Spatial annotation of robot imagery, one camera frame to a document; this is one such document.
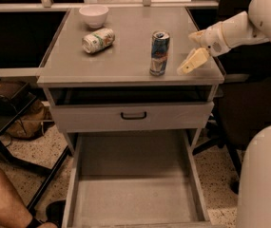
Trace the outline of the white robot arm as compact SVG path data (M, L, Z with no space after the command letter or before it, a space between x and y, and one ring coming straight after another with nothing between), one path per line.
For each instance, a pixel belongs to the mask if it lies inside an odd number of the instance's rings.
M236 171L236 228L271 228L271 0L220 0L216 24L190 34L186 73L217 57L223 84L215 117Z

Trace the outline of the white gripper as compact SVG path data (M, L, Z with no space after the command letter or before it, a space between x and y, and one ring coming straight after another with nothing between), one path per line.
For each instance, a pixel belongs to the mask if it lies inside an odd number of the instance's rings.
M179 75L187 74L207 62L209 56L217 57L230 51L224 37L224 22L218 22L206 29L192 32L188 38L200 45L193 48L177 68Z

